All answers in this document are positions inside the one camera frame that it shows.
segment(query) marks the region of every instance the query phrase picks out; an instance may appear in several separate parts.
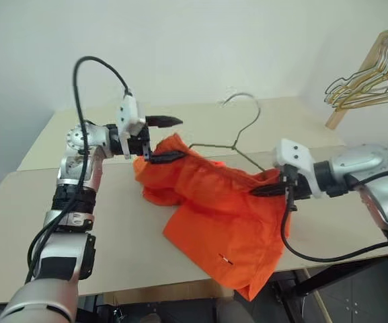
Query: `black wire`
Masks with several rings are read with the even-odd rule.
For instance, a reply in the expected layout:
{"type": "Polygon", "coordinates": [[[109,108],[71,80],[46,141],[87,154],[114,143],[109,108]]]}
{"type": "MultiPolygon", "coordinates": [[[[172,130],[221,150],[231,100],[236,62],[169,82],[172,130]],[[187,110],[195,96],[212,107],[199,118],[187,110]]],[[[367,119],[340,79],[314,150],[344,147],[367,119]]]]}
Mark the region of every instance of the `black wire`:
{"type": "Polygon", "coordinates": [[[356,184],[352,185],[352,187],[355,187],[355,186],[358,186],[358,185],[365,185],[365,184],[367,184],[369,182],[372,182],[373,180],[377,180],[379,178],[386,177],[386,176],[388,176],[388,170],[386,172],[381,172],[379,174],[375,174],[373,176],[370,176],[370,177],[366,178],[365,180],[360,180],[356,184]]]}
{"type": "Polygon", "coordinates": [[[294,255],[305,259],[305,260],[310,260],[310,261],[315,261],[315,262],[336,262],[336,261],[341,261],[341,260],[346,260],[350,259],[356,256],[359,256],[361,254],[365,254],[366,252],[370,252],[375,249],[383,248],[383,247],[388,247],[388,242],[381,242],[380,244],[373,244],[372,246],[362,248],[360,250],[351,252],[349,254],[344,254],[343,256],[339,257],[333,257],[333,258],[316,258],[316,257],[310,257],[306,256],[305,254],[302,254],[296,250],[294,250],[288,243],[288,240],[286,239],[285,236],[285,228],[286,228],[286,222],[288,221],[290,210],[294,204],[294,188],[292,185],[288,187],[288,197],[286,198],[286,208],[284,211],[283,219],[282,219],[282,224],[280,226],[280,237],[282,238],[283,244],[288,248],[289,251],[291,251],[294,255]]]}
{"type": "Polygon", "coordinates": [[[68,201],[68,203],[65,205],[61,213],[57,217],[55,217],[51,222],[49,222],[47,225],[45,225],[40,232],[36,234],[34,239],[32,240],[30,247],[28,249],[28,255],[27,255],[27,261],[28,261],[28,274],[26,276],[25,283],[29,283],[32,279],[32,276],[34,274],[34,269],[36,268],[36,265],[38,263],[38,260],[40,258],[41,252],[43,251],[49,237],[56,231],[58,228],[59,222],[61,219],[71,211],[71,209],[74,206],[75,198],[78,194],[81,194],[81,191],[83,190],[83,183],[85,182],[85,176],[86,176],[86,169],[87,169],[87,161],[89,157],[89,144],[87,142],[87,131],[85,126],[85,119],[83,118],[83,113],[81,110],[80,105],[80,97],[79,97],[79,88],[77,86],[77,75],[79,73],[79,67],[83,62],[86,61],[95,61],[105,67],[107,67],[115,76],[119,79],[119,81],[124,86],[124,95],[132,95],[128,85],[126,84],[125,80],[120,76],[119,72],[115,70],[111,65],[104,62],[102,59],[99,59],[94,56],[84,56],[81,57],[74,65],[73,70],[73,91],[74,91],[74,99],[75,99],[75,106],[77,109],[77,115],[79,117],[79,123],[81,127],[81,134],[83,136],[83,165],[81,167],[81,173],[79,177],[79,181],[76,186],[76,194],[74,194],[68,201]],[[40,243],[37,245],[34,255],[32,256],[32,253],[34,251],[34,246],[36,245],[37,241],[40,239],[40,237],[43,236],[40,243]]]}

